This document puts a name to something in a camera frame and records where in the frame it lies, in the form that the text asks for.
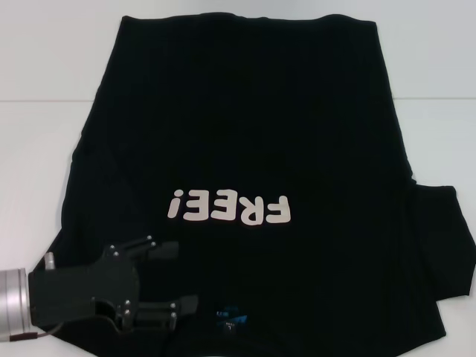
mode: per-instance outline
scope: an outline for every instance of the t-shirt sleeve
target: t-shirt sleeve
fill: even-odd
[[[451,186],[417,185],[411,221],[435,300],[469,295],[476,245]]]

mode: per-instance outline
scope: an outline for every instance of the robotic arm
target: robotic arm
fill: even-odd
[[[26,277],[24,269],[0,271],[0,341],[21,341],[51,335],[69,321],[94,316],[108,318],[118,333],[134,329],[172,332],[177,321],[196,313],[198,297],[184,296],[162,303],[139,301],[141,260],[173,259],[177,242],[158,245],[147,236],[121,245],[108,245],[89,266],[56,269],[52,253],[45,270]],[[56,325],[50,332],[29,332],[30,326]]]

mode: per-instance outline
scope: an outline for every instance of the t-shirt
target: t-shirt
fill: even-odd
[[[198,295],[196,314],[58,337],[99,357],[393,357],[445,335],[437,301],[476,262],[454,188],[412,179],[376,24],[341,15],[123,17],[51,251],[85,265],[146,235],[180,252],[139,264],[141,300]]]

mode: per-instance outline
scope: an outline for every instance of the white background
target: white background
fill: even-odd
[[[474,0],[0,0],[0,270],[31,270],[60,229],[71,154],[120,18],[218,11],[377,22],[415,178],[454,185],[476,236]],[[408,356],[476,356],[475,295],[440,311],[448,336]],[[0,356],[90,355],[47,337],[0,344]]]

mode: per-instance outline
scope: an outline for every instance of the white table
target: white table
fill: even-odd
[[[454,185],[476,236],[472,0],[0,0],[0,270],[31,270],[60,229],[71,154],[120,18],[217,11],[282,19],[343,13],[377,22],[415,178]],[[440,311],[448,336],[408,356],[476,356],[474,294],[443,301]],[[0,356],[31,355],[88,353],[52,337],[0,344]]]

